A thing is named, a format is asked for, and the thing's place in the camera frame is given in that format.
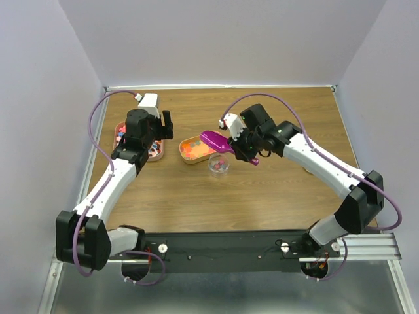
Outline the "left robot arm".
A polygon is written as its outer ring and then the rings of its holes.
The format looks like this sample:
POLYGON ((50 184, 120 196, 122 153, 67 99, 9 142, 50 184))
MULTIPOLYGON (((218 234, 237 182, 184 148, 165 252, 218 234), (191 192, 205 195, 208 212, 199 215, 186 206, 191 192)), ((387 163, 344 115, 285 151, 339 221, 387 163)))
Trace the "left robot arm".
POLYGON ((139 258, 145 250, 141 228, 120 226, 109 231, 106 223, 124 190, 149 159, 153 142, 173 138, 173 123, 167 110, 158 117, 150 109, 132 109, 125 126, 111 163, 96 186, 74 210, 62 211, 56 218, 56 257, 81 270, 101 270, 118 253, 139 258))

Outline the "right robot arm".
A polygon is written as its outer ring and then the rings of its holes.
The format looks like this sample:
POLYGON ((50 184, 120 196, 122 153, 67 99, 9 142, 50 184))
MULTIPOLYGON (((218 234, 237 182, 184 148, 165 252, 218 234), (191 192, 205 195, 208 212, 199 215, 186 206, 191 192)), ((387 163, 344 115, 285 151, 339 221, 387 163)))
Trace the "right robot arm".
POLYGON ((258 164, 260 151, 277 154, 308 170, 342 199, 333 214, 306 231, 301 248, 308 256, 318 255, 338 237, 360 234, 381 212, 383 178, 378 172, 366 173, 346 164, 306 139, 302 129, 290 121, 275 123, 262 105, 252 105, 239 115, 226 114, 219 127, 230 132, 228 143, 238 160, 258 164))

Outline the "orange tray of star candies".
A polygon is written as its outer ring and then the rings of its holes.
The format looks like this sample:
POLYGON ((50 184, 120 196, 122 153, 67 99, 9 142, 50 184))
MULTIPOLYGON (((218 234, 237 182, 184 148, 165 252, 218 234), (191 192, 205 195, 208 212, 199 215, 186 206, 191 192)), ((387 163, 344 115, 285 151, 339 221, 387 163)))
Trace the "orange tray of star candies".
POLYGON ((179 153, 186 164, 197 164, 208 160, 211 155, 215 154, 215 150, 202 142, 198 135, 180 142, 179 153))

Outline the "clear plastic cup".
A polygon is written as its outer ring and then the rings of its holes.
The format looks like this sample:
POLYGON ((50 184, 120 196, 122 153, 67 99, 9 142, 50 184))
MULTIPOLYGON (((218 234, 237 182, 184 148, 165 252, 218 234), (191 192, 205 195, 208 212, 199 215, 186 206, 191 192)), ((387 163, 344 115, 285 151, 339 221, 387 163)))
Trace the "clear plastic cup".
POLYGON ((229 171, 230 163, 225 154, 212 154, 208 160, 209 172, 214 177, 225 176, 229 171))

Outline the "magenta plastic scoop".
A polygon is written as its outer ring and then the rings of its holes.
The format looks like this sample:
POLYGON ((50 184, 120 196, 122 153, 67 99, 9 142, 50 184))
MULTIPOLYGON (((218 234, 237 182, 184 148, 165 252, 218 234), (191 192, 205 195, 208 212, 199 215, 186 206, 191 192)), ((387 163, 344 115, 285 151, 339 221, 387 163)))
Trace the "magenta plastic scoop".
POLYGON ((255 166, 259 164, 259 159, 256 157, 249 157, 244 154, 237 146, 231 137, 227 138, 216 131, 206 130, 200 134, 200 140, 209 148, 212 148, 218 153, 231 153, 237 160, 251 163, 255 166))

